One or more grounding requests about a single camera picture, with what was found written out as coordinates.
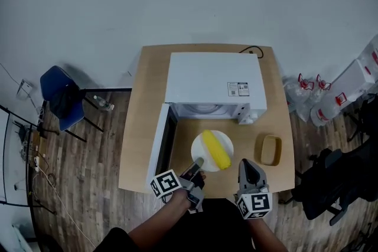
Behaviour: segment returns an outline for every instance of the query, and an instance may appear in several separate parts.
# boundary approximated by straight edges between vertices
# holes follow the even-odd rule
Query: blue chair
[[[42,75],[42,77],[40,78],[40,83],[43,99],[45,101],[50,101],[53,95],[56,94],[59,90],[65,88],[65,86],[69,84],[74,84],[75,82],[59,66],[53,66]],[[98,107],[94,105],[86,97],[84,97],[84,100],[91,104],[94,108],[98,109]],[[76,104],[73,105],[71,112],[68,114],[67,117],[59,119],[59,129],[60,131],[67,132],[68,134],[74,136],[76,139],[79,139],[83,142],[87,142],[80,136],[77,136],[68,130],[68,128],[75,125],[77,122],[81,120],[85,120],[99,131],[104,132],[103,129],[101,129],[85,117],[82,101],[78,101]]]

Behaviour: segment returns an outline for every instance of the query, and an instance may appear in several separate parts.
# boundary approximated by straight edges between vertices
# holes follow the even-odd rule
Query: plastic bottle
[[[284,89],[289,112],[292,112],[296,105],[304,103],[309,98],[311,90],[314,89],[314,82],[303,79],[302,74],[299,74],[298,81],[289,81]]]
[[[310,112],[311,120],[317,127],[324,126],[329,120],[336,117],[340,110],[341,105],[347,101],[344,93],[335,97],[332,93],[326,94],[323,99],[316,104]]]
[[[111,111],[114,108],[114,104],[110,104],[105,99],[99,97],[99,96],[93,96],[93,98],[97,101],[98,105],[107,111]]]
[[[327,83],[321,79],[320,75],[317,75],[317,83],[312,90],[309,98],[306,100],[305,103],[299,104],[296,107],[297,115],[305,122],[308,121],[309,118],[309,111],[311,108],[314,107],[315,104],[319,103],[320,100],[323,98],[323,95],[326,94],[331,88],[331,83]]]

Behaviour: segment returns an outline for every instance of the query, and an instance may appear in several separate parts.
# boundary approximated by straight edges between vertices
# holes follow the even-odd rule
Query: yellow corn
[[[211,157],[220,169],[226,169],[231,166],[231,159],[227,152],[224,150],[222,144],[214,136],[210,130],[204,130],[202,133],[203,142],[207,150],[210,152]]]

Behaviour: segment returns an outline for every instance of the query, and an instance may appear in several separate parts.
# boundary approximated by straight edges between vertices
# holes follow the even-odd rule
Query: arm
[[[176,190],[172,198],[157,213],[129,233],[130,238],[142,250],[150,250],[178,222],[191,203],[187,192]]]
[[[247,220],[247,224],[257,251],[288,252],[262,218]]]

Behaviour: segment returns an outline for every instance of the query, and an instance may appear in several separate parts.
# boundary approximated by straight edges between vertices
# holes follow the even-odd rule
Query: person
[[[263,219],[244,220],[237,206],[227,199],[204,199],[203,212],[195,214],[187,211],[190,206],[187,191],[176,190],[157,213],[129,234],[120,228],[111,229],[95,252],[287,252]]]

